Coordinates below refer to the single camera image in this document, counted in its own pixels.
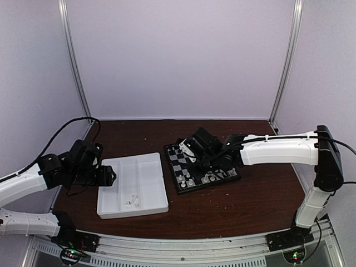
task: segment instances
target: ventilation grille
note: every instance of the ventilation grille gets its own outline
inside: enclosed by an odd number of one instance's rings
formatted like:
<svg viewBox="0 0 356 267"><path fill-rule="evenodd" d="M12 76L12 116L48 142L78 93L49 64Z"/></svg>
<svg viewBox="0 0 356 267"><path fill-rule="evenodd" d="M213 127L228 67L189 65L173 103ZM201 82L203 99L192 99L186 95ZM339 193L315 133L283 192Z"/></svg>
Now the ventilation grille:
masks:
<svg viewBox="0 0 356 267"><path fill-rule="evenodd" d="M52 244L39 242L37 251L50 254L58 257L61 249ZM128 263L123 260L103 259L100 255L91 255L89 262L80 261L81 264L86 264L94 267L175 267L176 264L142 264L142 263ZM267 267L265 257L258 257L249 260L230 261L228 263L220 263L216 265L211 264L179 264L179 267Z"/></svg>

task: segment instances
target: white tray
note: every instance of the white tray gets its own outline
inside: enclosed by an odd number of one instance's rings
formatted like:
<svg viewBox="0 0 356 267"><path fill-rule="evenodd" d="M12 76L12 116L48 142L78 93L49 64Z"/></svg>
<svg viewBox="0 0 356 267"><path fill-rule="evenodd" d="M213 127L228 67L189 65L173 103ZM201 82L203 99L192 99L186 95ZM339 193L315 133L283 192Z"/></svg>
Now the white tray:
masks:
<svg viewBox="0 0 356 267"><path fill-rule="evenodd" d="M99 187L96 212L102 219L167 212L159 153L120 157L102 161L117 175L110 187Z"/></svg>

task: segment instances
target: wooden table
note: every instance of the wooden table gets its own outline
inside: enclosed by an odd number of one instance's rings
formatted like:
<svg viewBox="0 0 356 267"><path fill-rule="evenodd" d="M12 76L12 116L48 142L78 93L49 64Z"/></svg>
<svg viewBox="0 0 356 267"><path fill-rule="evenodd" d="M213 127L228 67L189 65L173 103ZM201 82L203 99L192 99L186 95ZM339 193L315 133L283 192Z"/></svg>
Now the wooden table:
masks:
<svg viewBox="0 0 356 267"><path fill-rule="evenodd" d="M151 152L161 154L169 212L102 220L96 214L96 187L73 197L66 197L66 190L62 189L55 210L66 211L79 230L136 238L219 238L289 228L304 198L290 164L244 167L239 169L242 176L239 181L180 196L176 193L163 146L179 137L187 137L199 126L221 141L234 133L273 134L267 121L102 122L102 131L96 141L104 145L103 159Z"/></svg>

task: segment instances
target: black and white chessboard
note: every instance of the black and white chessboard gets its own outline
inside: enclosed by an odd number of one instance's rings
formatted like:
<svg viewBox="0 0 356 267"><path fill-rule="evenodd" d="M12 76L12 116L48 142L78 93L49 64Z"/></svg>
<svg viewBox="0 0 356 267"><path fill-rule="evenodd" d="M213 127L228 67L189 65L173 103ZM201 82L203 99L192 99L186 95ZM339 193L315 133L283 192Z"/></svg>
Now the black and white chessboard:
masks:
<svg viewBox="0 0 356 267"><path fill-rule="evenodd" d="M236 168L231 168L227 171L209 171L204 177L197 179L188 172L187 164L191 163L191 161L188 156L181 152L178 145L173 144L165 146L165 152L178 194L192 192L208 186L222 184L241 178L236 171Z"/></svg>

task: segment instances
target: white wall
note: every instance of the white wall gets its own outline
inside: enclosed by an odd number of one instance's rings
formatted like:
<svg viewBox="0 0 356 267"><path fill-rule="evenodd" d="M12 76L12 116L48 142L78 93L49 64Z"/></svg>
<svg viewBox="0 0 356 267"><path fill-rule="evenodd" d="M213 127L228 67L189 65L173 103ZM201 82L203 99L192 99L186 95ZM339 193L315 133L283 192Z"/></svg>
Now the white wall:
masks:
<svg viewBox="0 0 356 267"><path fill-rule="evenodd" d="M0 177L29 164L66 121L84 115L75 89L56 0L0 1ZM48 152L82 138L86 122L58 136ZM55 191L6 208L48 212ZM0 266L19 266L24 236L0 237Z"/></svg>
<svg viewBox="0 0 356 267"><path fill-rule="evenodd" d="M334 138L356 147L356 2L305 1L300 36L277 116L281 132L327 125ZM356 157L340 147L346 181L355 181ZM305 184L313 168L302 166ZM356 266L356 187L343 186L327 207L347 266Z"/></svg>
<svg viewBox="0 0 356 267"><path fill-rule="evenodd" d="M91 112L268 118L294 1L68 1Z"/></svg>

